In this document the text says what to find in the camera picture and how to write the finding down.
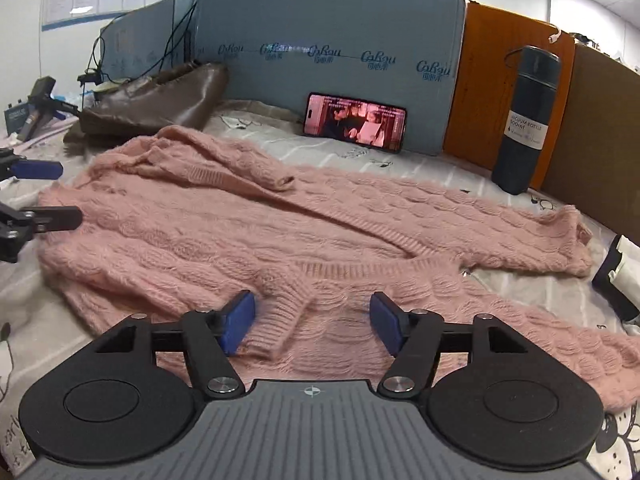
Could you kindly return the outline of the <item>black handheld scanner device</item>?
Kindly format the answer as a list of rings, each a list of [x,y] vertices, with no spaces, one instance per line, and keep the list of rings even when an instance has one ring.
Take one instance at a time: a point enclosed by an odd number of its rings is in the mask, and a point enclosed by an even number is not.
[[[51,76],[42,77],[34,83],[32,92],[28,96],[29,115],[17,135],[17,139],[21,142],[38,136],[39,131],[52,118],[57,117],[63,120],[65,114],[79,116],[80,111],[76,105],[52,98],[51,93],[55,83],[56,80]]]

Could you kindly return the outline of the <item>small blue product box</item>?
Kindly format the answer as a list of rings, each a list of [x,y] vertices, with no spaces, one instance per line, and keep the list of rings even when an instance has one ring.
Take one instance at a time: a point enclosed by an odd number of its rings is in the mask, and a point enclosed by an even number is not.
[[[19,133],[33,110],[34,108],[29,102],[18,101],[15,105],[9,104],[3,112],[6,132],[8,134]]]

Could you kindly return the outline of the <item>dark thermos bottle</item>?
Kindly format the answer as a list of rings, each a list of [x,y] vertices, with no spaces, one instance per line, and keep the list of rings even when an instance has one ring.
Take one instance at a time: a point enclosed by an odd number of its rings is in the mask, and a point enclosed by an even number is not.
[[[525,193],[532,180],[555,101],[561,60],[533,46],[521,48],[518,78],[491,181],[511,195]]]

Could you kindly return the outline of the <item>smartphone with lit screen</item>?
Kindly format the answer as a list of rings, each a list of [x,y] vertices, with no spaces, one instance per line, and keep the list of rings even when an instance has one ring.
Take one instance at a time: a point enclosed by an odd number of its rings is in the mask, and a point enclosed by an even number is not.
[[[311,93],[307,99],[303,133],[399,153],[406,123],[407,112],[402,107]]]

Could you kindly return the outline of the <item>orange cardboard box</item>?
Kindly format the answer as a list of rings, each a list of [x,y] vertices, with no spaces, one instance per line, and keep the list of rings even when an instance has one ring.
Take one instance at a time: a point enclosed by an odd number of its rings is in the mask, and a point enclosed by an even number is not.
[[[474,1],[468,3],[442,150],[476,166],[494,168],[513,96],[518,49],[525,46],[547,50],[561,61],[546,140],[530,181],[530,186],[539,190],[560,133],[576,53],[574,37],[549,23]]]

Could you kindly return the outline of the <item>brown cardboard box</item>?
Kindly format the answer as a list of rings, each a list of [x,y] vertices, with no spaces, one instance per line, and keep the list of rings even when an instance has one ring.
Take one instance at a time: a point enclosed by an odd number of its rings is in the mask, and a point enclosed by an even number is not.
[[[542,189],[637,243],[639,169],[640,76],[580,44]]]

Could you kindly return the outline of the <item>pink knitted cardigan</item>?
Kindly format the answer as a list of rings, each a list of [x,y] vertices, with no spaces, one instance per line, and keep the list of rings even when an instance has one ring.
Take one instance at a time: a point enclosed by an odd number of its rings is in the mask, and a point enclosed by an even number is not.
[[[583,278],[591,235],[571,206],[535,214],[428,181],[285,165],[248,141],[179,126],[99,154],[39,203],[84,215],[78,229],[44,236],[39,260],[95,333],[132,312],[174,322],[254,292],[255,322],[233,359],[244,382],[377,382],[390,355],[369,300],[384,292],[449,323],[495,315],[609,411],[639,397],[637,337],[514,304],[463,275],[478,266]]]

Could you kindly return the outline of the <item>black white pouch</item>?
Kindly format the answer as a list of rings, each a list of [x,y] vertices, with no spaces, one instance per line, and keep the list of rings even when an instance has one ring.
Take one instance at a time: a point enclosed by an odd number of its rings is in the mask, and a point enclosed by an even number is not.
[[[632,240],[614,237],[591,284],[623,323],[639,325],[639,247]]]

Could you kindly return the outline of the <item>large blue cardboard box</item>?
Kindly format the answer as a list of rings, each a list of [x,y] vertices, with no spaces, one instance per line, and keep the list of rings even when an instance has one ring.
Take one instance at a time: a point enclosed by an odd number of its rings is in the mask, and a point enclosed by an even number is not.
[[[228,100],[297,114],[311,93],[402,107],[402,146],[436,155],[465,14],[465,0],[198,0],[194,54],[227,66]]]

